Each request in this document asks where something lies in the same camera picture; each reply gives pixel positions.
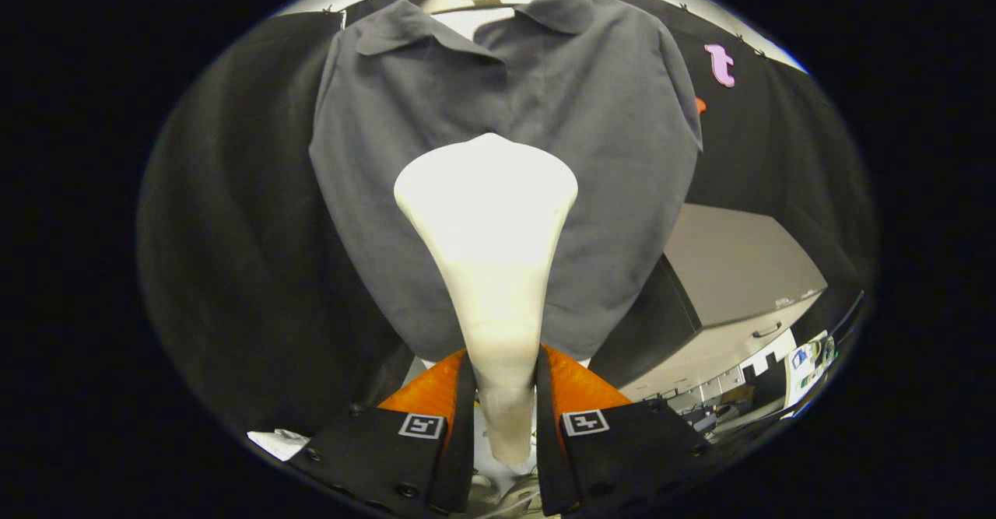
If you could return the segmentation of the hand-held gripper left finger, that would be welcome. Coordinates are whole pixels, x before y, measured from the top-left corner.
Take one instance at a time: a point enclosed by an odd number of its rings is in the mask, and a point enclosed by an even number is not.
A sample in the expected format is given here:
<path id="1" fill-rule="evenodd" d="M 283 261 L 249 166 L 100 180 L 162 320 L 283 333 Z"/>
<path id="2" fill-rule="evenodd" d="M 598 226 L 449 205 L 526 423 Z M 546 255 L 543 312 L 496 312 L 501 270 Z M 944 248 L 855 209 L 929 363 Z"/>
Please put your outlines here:
<path id="1" fill-rule="evenodd" d="M 289 468 L 375 517 L 466 509 L 474 472 L 476 379 L 466 350 L 379 405 L 336 412 Z"/>

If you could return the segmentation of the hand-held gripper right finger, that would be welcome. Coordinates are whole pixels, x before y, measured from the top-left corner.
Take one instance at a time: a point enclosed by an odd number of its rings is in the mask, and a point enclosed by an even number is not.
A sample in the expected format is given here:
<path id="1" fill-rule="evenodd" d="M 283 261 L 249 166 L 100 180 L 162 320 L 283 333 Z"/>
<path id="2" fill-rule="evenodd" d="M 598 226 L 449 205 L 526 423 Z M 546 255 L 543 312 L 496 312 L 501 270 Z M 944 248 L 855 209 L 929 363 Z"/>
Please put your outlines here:
<path id="1" fill-rule="evenodd" d="M 536 362 L 538 487 L 545 516 L 636 517 L 718 473 L 721 448 L 666 401 L 632 402 L 542 345 Z"/>

